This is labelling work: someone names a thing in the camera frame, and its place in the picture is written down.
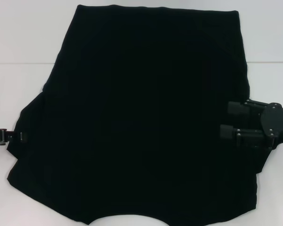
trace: white table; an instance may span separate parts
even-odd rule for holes
[[[41,91],[78,4],[165,6],[240,13],[251,98],[283,105],[283,0],[0,0],[0,128],[13,130],[20,111]],[[0,146],[0,226],[78,226],[14,189],[16,159]],[[257,209],[216,226],[283,226],[283,145],[258,178]],[[92,226],[165,226],[143,216],[113,216]]]

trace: black fabric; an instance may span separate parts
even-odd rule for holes
[[[78,6],[9,144],[8,181],[86,224],[137,214],[203,226],[256,207],[268,154],[219,140],[249,98],[237,11]]]

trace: black cloth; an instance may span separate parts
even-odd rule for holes
[[[268,154],[219,140],[249,98],[237,11],[79,5],[10,143],[10,184],[86,224],[136,214],[203,226],[256,207]]]

